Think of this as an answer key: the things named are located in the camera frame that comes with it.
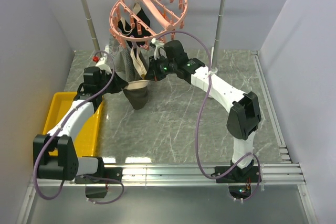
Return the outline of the dark grey boxer briefs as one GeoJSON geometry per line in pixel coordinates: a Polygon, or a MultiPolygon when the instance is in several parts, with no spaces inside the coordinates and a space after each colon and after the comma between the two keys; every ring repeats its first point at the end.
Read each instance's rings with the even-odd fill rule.
{"type": "Polygon", "coordinates": [[[138,46],[132,47],[123,54],[125,80],[128,85],[123,89],[125,97],[134,110],[142,109],[148,102],[149,81],[145,80],[148,63],[138,46]]]}

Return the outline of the grey striped underwear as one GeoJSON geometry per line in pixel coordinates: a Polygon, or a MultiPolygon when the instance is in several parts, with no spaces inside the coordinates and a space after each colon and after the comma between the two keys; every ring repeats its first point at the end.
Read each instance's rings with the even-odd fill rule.
{"type": "Polygon", "coordinates": [[[113,57],[115,71],[118,76],[126,82],[135,81],[137,75],[131,58],[130,47],[126,46],[124,48],[112,35],[109,37],[108,47],[108,52],[113,57]]]}

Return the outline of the pink round clip hanger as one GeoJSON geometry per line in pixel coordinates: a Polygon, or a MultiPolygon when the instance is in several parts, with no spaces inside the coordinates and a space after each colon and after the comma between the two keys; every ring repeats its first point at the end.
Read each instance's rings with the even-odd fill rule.
{"type": "Polygon", "coordinates": [[[152,36],[149,37],[150,40],[155,38],[165,42],[164,34],[166,32],[184,27],[188,0],[117,0],[116,3],[118,1],[124,2],[129,7],[133,7],[135,3],[140,4],[151,22],[152,36]]]}

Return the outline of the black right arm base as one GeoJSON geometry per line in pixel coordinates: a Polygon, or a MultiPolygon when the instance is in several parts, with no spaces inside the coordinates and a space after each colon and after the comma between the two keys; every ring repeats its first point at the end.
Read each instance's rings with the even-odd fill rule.
{"type": "Polygon", "coordinates": [[[254,166],[252,161],[247,167],[234,169],[225,176],[215,180],[217,184],[230,184],[229,193],[233,200],[245,201],[259,188],[262,182],[259,166],[254,166]]]}

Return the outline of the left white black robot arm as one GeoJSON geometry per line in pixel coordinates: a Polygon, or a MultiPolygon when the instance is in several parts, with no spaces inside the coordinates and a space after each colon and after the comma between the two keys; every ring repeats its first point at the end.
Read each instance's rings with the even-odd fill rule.
{"type": "Polygon", "coordinates": [[[128,85],[116,73],[99,67],[88,67],[83,72],[69,111],[47,134],[38,134],[33,141],[35,179],[73,180],[86,175],[94,183],[106,177],[100,157],[78,157],[74,141],[82,127],[99,108],[106,93],[119,93],[128,85]]]}

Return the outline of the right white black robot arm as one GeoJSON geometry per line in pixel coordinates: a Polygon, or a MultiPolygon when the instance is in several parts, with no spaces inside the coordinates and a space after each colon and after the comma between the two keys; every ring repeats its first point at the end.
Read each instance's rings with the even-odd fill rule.
{"type": "Polygon", "coordinates": [[[232,178],[243,182],[250,175],[253,165],[253,141],[261,113],[255,93],[238,90],[228,84],[199,59],[190,59],[180,41],[163,43],[152,39],[154,55],[149,58],[149,69],[145,79],[161,81],[169,74],[175,74],[205,91],[228,112],[226,127],[234,140],[232,156],[232,178]]]}

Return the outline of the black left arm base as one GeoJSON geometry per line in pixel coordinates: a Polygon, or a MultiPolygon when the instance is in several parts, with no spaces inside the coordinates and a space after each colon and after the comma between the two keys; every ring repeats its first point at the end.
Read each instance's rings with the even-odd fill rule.
{"type": "Polygon", "coordinates": [[[123,168],[113,167],[105,168],[102,174],[80,175],[74,180],[75,185],[85,186],[86,200],[96,205],[107,205],[119,200],[125,191],[125,186],[122,183],[123,168]],[[108,195],[109,188],[112,185],[121,187],[121,192],[115,199],[102,201],[108,195]]]}

